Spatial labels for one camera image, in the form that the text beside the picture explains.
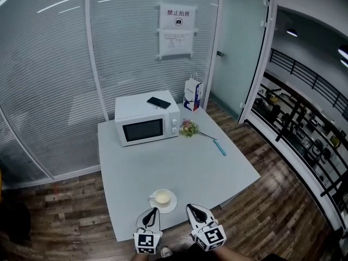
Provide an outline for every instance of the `wooden floor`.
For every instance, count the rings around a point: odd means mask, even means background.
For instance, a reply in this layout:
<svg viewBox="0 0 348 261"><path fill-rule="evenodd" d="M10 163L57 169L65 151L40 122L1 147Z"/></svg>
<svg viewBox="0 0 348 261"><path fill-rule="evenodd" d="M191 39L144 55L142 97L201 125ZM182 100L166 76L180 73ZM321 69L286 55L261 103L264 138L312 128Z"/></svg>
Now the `wooden floor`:
<svg viewBox="0 0 348 261"><path fill-rule="evenodd" d="M330 229L306 188L249 125L236 124L212 103L207 112L261 175L226 207L213 209L227 234L226 245L255 260L269 253L319 260ZM114 261L134 254L132 240L115 239L99 172L11 196L30 209L32 231L22 245L0 235L9 260ZM162 245L175 251L189 247L189 232L187 222L168 229Z"/></svg>

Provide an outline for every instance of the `shoe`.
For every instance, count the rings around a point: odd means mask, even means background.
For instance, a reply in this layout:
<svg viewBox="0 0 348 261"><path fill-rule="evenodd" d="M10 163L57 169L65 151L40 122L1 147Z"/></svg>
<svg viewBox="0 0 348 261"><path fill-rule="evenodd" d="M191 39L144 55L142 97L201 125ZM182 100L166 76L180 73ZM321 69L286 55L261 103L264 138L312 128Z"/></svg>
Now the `shoe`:
<svg viewBox="0 0 348 261"><path fill-rule="evenodd" d="M163 246L161 248L161 256L162 256L162 258L166 258L166 257L172 256L172 255L173 255L173 252L172 252L172 250L169 247Z"/></svg>

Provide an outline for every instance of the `white wall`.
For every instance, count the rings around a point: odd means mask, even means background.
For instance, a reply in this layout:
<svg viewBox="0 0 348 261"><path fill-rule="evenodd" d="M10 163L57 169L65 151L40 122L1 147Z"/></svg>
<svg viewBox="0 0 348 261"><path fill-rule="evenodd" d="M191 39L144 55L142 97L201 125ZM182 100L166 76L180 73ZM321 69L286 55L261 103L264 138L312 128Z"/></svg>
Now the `white wall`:
<svg viewBox="0 0 348 261"><path fill-rule="evenodd" d="M272 48L308 66L321 77L329 81L344 96L348 97L348 69L337 61L337 59L301 41L299 38L294 38L290 35L281 36L275 34ZM342 117L342 114L336 108L332 107L330 102L317 91L274 63L268 62L266 69L276 74L281 81L287 83L290 87L296 88L299 93L309 97L312 102L322 109L323 114L327 116L328 119L333 119L337 127L342 128L348 133L348 122Z"/></svg>
<svg viewBox="0 0 348 261"><path fill-rule="evenodd" d="M348 36L348 0L277 0L277 3L320 20Z"/></svg>

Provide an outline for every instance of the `smartphone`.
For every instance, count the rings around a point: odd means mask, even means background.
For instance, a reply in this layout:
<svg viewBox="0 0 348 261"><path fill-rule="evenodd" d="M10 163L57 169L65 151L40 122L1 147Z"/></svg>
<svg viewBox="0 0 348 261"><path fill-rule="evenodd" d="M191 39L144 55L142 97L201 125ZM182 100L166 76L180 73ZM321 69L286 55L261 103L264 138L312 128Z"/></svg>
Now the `smartphone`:
<svg viewBox="0 0 348 261"><path fill-rule="evenodd" d="M171 104L169 102L162 101L159 98L155 98L155 97L150 98L147 101L147 103L152 104L152 105L159 107L159 108L163 108L163 109L167 109Z"/></svg>

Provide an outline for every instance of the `sign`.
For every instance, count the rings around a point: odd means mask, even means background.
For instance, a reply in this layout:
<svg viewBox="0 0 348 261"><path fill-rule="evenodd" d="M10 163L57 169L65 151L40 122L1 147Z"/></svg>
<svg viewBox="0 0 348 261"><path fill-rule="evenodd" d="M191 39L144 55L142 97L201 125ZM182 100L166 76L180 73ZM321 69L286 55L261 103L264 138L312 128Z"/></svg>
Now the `sign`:
<svg viewBox="0 0 348 261"><path fill-rule="evenodd" d="M159 58L192 55L196 7L160 3L159 11Z"/></svg>
<svg viewBox="0 0 348 261"><path fill-rule="evenodd" d="M162 30L194 30L196 7L161 4L159 28Z"/></svg>
<svg viewBox="0 0 348 261"><path fill-rule="evenodd" d="M162 56L191 54L194 32L189 30L161 30L159 51Z"/></svg>

